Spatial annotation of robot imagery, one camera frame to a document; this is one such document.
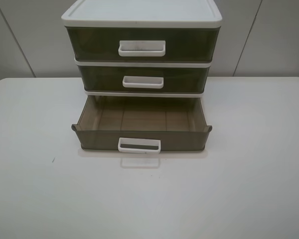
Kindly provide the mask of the dark translucent middle drawer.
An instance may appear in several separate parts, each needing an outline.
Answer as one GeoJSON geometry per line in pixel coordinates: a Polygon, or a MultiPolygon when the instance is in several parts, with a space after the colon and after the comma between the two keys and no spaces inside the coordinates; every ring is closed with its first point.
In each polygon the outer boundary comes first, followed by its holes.
{"type": "Polygon", "coordinates": [[[163,68],[163,67],[105,67],[79,66],[84,88],[88,92],[150,92],[198,94],[204,91],[209,68],[163,68]],[[163,78],[161,88],[124,87],[124,77],[163,78]]]}

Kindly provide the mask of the white plastic drawer cabinet frame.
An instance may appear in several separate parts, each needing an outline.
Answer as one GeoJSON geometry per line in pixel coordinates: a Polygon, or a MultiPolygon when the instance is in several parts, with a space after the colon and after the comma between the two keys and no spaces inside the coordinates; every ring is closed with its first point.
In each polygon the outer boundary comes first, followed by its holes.
{"type": "MultiPolygon", "coordinates": [[[[62,15],[67,27],[92,28],[221,28],[222,15],[212,0],[78,0],[62,15]]],[[[164,56],[165,41],[120,41],[123,57],[164,56]]],[[[79,66],[210,68],[209,63],[78,61],[79,66]]],[[[124,77],[124,87],[161,88],[163,78],[124,77]]],[[[99,96],[200,97],[198,94],[150,92],[88,92],[99,96]]]]}

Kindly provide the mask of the dark translucent drawer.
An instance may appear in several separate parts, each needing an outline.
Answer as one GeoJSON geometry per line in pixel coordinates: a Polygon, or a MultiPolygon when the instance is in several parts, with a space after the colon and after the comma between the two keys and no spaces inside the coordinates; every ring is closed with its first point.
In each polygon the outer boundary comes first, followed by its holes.
{"type": "Polygon", "coordinates": [[[92,28],[67,27],[75,58],[100,62],[209,63],[219,28],[92,28]],[[120,41],[165,41],[165,55],[123,57],[120,41]]]}
{"type": "Polygon", "coordinates": [[[163,68],[163,67],[105,67],[79,66],[84,88],[88,92],[150,92],[198,94],[204,91],[209,68],[163,68]],[[161,88],[124,87],[124,77],[163,78],[161,88]]]}
{"type": "Polygon", "coordinates": [[[203,151],[212,126],[199,98],[88,96],[71,126],[84,150],[203,151]]]}

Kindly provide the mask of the dark translucent bottom drawer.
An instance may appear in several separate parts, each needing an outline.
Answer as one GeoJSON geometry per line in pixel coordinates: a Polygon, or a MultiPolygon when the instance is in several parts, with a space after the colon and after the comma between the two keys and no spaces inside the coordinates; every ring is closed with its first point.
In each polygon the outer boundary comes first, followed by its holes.
{"type": "Polygon", "coordinates": [[[203,151],[212,126],[199,98],[88,96],[71,126],[84,150],[203,151]]]}

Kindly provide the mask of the dark translucent top drawer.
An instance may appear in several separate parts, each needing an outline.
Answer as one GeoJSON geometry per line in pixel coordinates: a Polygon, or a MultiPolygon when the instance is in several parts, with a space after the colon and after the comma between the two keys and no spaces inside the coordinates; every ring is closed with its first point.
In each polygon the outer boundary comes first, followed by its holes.
{"type": "Polygon", "coordinates": [[[219,28],[92,28],[67,27],[75,58],[100,62],[209,63],[219,28]],[[120,41],[165,41],[165,55],[123,57],[120,41]]]}

